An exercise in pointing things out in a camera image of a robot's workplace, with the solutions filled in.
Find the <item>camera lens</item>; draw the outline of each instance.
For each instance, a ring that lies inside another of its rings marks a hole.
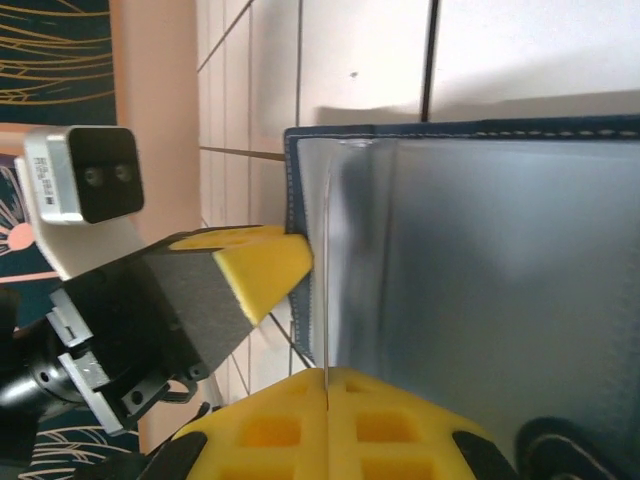
[[[127,165],[116,166],[116,177],[121,182],[130,182],[132,178],[131,167]]]
[[[92,187],[101,187],[104,183],[104,174],[100,168],[87,168],[84,171],[84,179]]]

